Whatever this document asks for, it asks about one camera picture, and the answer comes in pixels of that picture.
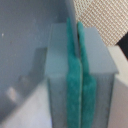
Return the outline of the gripper green padded right finger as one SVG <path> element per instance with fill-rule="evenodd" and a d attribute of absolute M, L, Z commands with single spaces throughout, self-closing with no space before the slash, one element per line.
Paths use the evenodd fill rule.
<path fill-rule="evenodd" d="M 81 128 L 107 128 L 117 67 L 96 28 L 78 23 L 83 67 Z"/>

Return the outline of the gripper green padded left finger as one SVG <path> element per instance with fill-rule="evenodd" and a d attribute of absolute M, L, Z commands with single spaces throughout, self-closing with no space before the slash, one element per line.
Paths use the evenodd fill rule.
<path fill-rule="evenodd" d="M 75 55 L 71 21 L 55 23 L 46 59 L 53 128 L 79 128 L 81 62 Z"/>

